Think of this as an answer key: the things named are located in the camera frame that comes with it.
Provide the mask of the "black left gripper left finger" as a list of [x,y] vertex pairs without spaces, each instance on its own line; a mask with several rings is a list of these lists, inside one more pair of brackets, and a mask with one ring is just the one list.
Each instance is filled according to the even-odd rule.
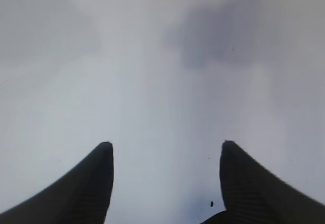
[[1,223],[104,223],[113,180],[113,146],[102,142],[53,184],[1,213]]

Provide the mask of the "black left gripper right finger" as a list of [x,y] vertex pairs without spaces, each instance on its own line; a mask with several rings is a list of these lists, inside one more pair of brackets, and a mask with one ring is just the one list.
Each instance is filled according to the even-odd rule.
[[205,223],[324,223],[324,205],[272,174],[239,145],[225,141],[219,161],[225,211]]

